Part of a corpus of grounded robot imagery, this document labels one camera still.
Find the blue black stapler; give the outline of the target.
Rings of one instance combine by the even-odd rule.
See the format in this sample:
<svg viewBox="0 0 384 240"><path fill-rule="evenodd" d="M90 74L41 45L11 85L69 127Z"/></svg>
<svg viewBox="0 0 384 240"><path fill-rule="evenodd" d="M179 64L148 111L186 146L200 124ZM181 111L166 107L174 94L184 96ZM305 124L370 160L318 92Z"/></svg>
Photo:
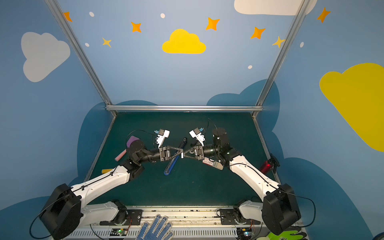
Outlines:
<svg viewBox="0 0 384 240"><path fill-rule="evenodd" d="M179 149L183 149L185 147L185 145L187 144L187 141L188 141L187 138L183 138L182 142L179 145ZM168 176L171 173L171 171L172 171L174 165L176 164L178 158L179 158L179 155L172 158L172 160L169 162L169 164L167 165L167 167L164 170L165 176Z"/></svg>

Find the red white staple box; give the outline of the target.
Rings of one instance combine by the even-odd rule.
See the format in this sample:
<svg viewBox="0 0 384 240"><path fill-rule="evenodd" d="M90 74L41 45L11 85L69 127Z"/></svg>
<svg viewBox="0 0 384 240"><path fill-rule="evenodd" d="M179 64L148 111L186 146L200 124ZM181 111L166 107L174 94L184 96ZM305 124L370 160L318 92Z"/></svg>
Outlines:
<svg viewBox="0 0 384 240"><path fill-rule="evenodd" d="M214 160L209 159L209 158L204 158L203 164L206 164L206 165L211 166L213 168L216 168L218 170L223 170L223 168L224 168L224 166L220 162L214 161Z"/></svg>

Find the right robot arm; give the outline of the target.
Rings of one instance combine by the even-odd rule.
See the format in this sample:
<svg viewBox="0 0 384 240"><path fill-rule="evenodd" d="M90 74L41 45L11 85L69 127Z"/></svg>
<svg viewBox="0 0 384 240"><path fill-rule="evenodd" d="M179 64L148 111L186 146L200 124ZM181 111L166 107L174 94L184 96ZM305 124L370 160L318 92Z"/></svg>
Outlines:
<svg viewBox="0 0 384 240"><path fill-rule="evenodd" d="M205 144L203 129L189 132L199 144L191 148L194 159L222 170L229 170L242 178L262 200L262 205L245 201L234 206L234 218L237 223L254 220L264 223L275 235L301 219L294 190L288 184L280 185L254 167L247 158L230 144L227 131L223 128L213 130L213 143Z"/></svg>

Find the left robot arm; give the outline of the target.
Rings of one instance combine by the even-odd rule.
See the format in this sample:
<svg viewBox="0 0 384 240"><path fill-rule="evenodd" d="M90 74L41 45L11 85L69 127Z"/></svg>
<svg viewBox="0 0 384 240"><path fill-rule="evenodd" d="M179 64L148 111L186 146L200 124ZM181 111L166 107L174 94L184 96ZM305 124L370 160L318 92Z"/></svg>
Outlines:
<svg viewBox="0 0 384 240"><path fill-rule="evenodd" d="M90 203L106 192L137 178L144 170L144 162L171 161L183 153L181 148L170 146L148 150L145 144L134 137L126 144L128 159L111 171L84 183L69 187L56 187L38 218L55 240L62 240L75 229L93 223L111 225L131 224L127 208L118 200L104 204Z"/></svg>

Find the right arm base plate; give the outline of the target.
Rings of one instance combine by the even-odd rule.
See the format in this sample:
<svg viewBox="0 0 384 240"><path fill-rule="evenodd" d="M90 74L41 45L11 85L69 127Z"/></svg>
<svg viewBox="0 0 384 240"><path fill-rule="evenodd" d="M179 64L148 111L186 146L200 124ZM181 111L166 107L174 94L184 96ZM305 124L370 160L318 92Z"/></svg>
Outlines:
<svg viewBox="0 0 384 240"><path fill-rule="evenodd" d="M237 209L218 209L217 215L222 225L260 225L260 221L245 219Z"/></svg>

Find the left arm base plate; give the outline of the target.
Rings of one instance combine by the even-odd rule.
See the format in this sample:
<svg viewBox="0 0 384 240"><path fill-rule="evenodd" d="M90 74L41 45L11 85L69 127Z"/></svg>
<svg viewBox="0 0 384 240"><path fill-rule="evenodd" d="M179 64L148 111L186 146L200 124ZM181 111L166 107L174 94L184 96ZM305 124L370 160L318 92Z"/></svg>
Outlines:
<svg viewBox="0 0 384 240"><path fill-rule="evenodd" d="M141 224L143 210L119 210L111 221L102 221L100 226L139 226Z"/></svg>

